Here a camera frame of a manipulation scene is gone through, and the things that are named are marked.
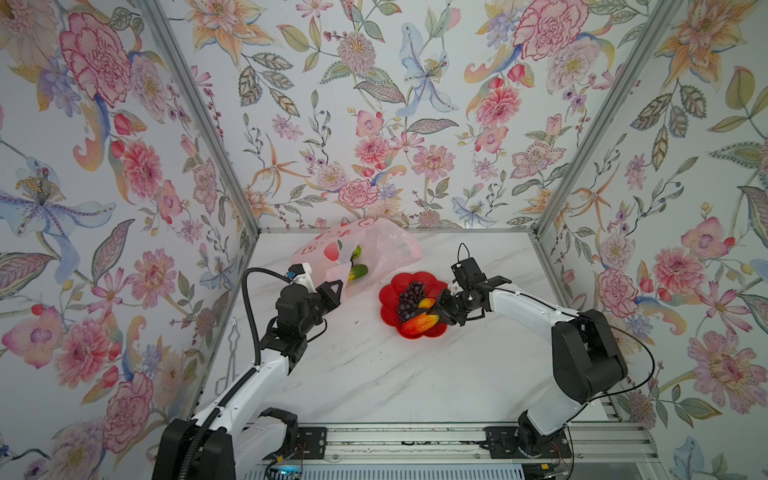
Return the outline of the red orange toy mango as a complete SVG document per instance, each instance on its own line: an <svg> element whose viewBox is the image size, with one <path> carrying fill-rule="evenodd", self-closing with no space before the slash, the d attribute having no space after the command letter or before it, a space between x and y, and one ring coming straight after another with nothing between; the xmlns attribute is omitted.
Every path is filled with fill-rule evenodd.
<svg viewBox="0 0 768 480"><path fill-rule="evenodd" d="M439 323L439 316L429 313L420 313L401 325L400 333L412 338L419 337Z"/></svg>

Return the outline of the dark purple toy grapes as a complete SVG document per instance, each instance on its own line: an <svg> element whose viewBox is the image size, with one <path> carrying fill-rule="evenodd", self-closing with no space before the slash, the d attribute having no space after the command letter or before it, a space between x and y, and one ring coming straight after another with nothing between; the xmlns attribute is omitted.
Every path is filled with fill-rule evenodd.
<svg viewBox="0 0 768 480"><path fill-rule="evenodd" d="M426 298L426 288L423 282L411 282L399 296L397 316L401 323L417 315L418 304Z"/></svg>

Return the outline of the green orange toy papaya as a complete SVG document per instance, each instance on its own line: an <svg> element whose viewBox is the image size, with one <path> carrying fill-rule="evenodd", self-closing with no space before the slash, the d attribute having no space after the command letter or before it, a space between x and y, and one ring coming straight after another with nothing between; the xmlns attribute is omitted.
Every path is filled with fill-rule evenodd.
<svg viewBox="0 0 768 480"><path fill-rule="evenodd" d="M365 277L369 272L369 269L364 264L353 264L348 275L349 282L355 282Z"/></svg>

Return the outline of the pink plastic bag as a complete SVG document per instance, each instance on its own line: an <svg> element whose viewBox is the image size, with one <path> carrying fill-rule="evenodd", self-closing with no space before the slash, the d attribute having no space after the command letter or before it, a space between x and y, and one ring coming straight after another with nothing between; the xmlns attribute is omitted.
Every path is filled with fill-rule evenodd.
<svg viewBox="0 0 768 480"><path fill-rule="evenodd" d="M316 286L341 280L341 298L346 300L421 257L415 236L388 219L365 218L323 232L299 248L291 262L307 264Z"/></svg>

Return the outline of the red yellow toy peach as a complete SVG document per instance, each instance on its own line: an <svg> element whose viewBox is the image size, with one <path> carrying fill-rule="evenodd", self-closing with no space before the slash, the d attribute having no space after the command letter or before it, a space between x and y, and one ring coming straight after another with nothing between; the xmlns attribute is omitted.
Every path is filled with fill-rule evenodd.
<svg viewBox="0 0 768 480"><path fill-rule="evenodd" d="M436 303L436 300L434 298L427 297L419 302L418 308L429 310L435 305L435 303Z"/></svg>

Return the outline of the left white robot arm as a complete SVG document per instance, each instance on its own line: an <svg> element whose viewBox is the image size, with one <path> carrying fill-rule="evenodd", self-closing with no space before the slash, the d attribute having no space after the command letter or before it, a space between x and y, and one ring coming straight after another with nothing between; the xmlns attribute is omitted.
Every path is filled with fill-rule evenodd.
<svg viewBox="0 0 768 480"><path fill-rule="evenodd" d="M260 336L255 326L247 282L241 290L255 357L244 373L209 405L188 419L175 419L164 430L154 479L241 479L259 465L273 466L298 447L298 419L264 401L287 379L307 350L308 333L338 308L343 282L310 288L295 279L280 292L277 314Z"/></svg>

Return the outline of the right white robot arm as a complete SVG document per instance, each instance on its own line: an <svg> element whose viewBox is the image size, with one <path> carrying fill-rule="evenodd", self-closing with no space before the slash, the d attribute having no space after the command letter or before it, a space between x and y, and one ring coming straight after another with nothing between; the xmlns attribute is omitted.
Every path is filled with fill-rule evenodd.
<svg viewBox="0 0 768 480"><path fill-rule="evenodd" d="M612 326L597 310L551 305L503 276L487 277L474 258L451 266L454 280L428 313L449 326L463 326L495 313L517 321L551 347L552 373L541 399L518 418L514 444L529 458L544 453L567 424L600 393L628 373Z"/></svg>

